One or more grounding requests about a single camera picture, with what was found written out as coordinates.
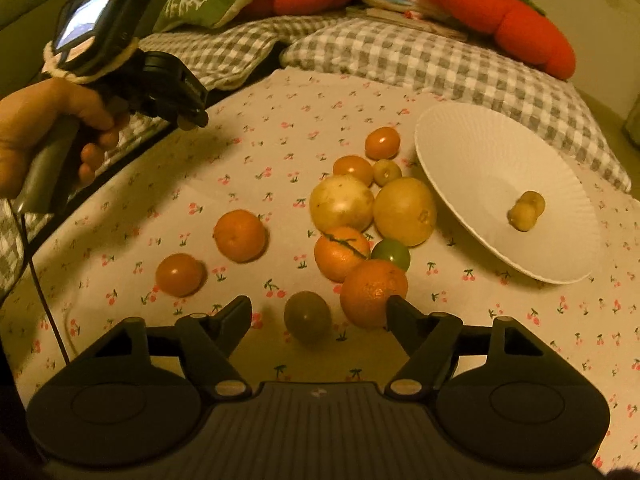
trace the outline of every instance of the tablecloth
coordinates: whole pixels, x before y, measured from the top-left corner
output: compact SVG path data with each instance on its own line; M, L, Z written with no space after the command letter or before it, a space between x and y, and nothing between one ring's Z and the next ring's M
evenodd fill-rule
M252 385L279 381L375 381L384 385L406 361L392 334L351 326L340 285L319 272L311 190L342 155L364 153L373 129L402 136L396 161L425 178L413 134L420 114L441 97L347 75L287 69L209 110L207 128L176 131L114 176L40 248L34 258L65 345L77 354L119 320L142 316L173 324L185 314L216 312L239 294L254 306L252 328L231 356ZM487 251L439 202L436 232L412 250L407 300L421 311L447 311L465 324L513 316L564 356L609 401L610 431L596 458L603 470L640 468L640 206L570 158L595 206L602 259L579 283L536 282ZM217 219L245 208L270 232L265 255L239 265L212 240ZM373 245L379 236L367 231ZM167 255L192 254L208 280L176 300L158 291L154 271ZM332 309L332 336L319 349L287 333L282 311L300 290ZM0 310L0 337L22 400L63 361L27 272ZM461 368L477 365L463 362ZM164 363L173 366L175 363Z

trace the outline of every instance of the human hand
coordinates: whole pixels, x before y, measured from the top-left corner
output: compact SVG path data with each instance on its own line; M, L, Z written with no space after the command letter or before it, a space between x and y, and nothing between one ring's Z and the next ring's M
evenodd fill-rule
M78 179L83 187L92 183L106 151L118 145L120 130L129 124L127 112L112 117L97 92L60 78L5 97L0 100L0 197L18 196L34 147L63 114L77 116L99 132L82 149Z

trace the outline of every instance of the phone screen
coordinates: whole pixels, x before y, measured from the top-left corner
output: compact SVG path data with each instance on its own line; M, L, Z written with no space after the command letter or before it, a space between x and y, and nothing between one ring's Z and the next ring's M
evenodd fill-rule
M56 48L61 48L83 34L94 30L98 18L100 18L108 3L109 0L89 0L87 3L82 4L66 24Z

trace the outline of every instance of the gingham blanket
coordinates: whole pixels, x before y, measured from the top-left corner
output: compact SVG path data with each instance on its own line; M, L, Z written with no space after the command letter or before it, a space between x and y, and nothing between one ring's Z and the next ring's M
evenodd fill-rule
M179 57L207 89L231 90L242 86L276 42L290 44L280 56L284 66L350 73L490 107L589 164L616 187L630 190L628 175L571 84L484 48L397 25L335 15L271 18L223 32L198 29L153 34L140 47ZM133 118L102 170L165 126L159 119ZM49 217L28 215L26 220L31 240ZM2 201L0 298L18 278L23 254L9 205Z

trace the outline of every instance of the dark green fruit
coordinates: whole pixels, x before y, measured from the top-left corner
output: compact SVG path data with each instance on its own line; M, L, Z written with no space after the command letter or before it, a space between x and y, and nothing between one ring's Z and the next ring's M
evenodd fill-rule
M371 251L371 259L386 260L404 270L404 272L407 272L409 265L411 265L409 249L391 238L386 238L376 244L373 251Z
M284 325L301 343L316 343L331 331L331 311L316 293L297 292L284 307Z

